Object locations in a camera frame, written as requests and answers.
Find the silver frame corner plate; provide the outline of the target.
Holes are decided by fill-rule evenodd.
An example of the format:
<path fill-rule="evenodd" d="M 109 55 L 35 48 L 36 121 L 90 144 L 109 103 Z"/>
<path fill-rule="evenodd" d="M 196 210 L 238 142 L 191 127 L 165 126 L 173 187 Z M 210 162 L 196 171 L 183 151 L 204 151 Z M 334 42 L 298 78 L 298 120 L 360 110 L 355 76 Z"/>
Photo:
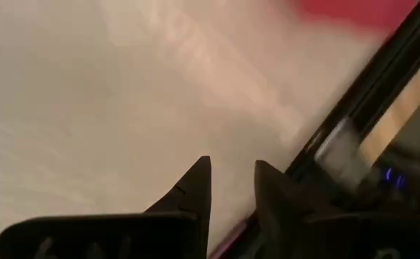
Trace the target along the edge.
<path fill-rule="evenodd" d="M 371 169 L 360 152 L 357 132 L 349 118 L 342 119 L 316 151 L 314 160 L 329 177 L 355 192 Z"/>

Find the red plastic bin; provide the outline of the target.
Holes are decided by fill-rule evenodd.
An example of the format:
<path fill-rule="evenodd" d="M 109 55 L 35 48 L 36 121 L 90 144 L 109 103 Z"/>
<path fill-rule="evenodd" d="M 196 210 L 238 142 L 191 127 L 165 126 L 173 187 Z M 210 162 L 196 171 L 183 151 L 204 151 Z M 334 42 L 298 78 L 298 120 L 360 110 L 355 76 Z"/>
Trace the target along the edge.
<path fill-rule="evenodd" d="M 293 0 L 307 20 L 392 33 L 420 0 Z"/>

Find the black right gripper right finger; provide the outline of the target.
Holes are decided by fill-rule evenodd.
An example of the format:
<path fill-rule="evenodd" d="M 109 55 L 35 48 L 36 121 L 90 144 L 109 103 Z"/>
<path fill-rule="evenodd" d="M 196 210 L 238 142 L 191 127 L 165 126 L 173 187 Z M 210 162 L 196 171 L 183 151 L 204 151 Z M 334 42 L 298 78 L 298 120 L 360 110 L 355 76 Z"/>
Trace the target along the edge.
<path fill-rule="evenodd" d="M 255 163 L 266 259 L 420 259 L 420 214 L 402 204 L 347 211 L 316 182 Z"/>

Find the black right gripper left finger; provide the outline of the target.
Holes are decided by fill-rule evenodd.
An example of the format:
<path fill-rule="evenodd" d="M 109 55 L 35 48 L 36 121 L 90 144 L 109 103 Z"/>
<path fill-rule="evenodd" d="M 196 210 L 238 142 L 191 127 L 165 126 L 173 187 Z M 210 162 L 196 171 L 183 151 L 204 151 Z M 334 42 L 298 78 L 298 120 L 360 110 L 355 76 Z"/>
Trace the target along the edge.
<path fill-rule="evenodd" d="M 141 213 L 35 217 L 0 233 L 0 259 L 206 259 L 211 160 Z"/>

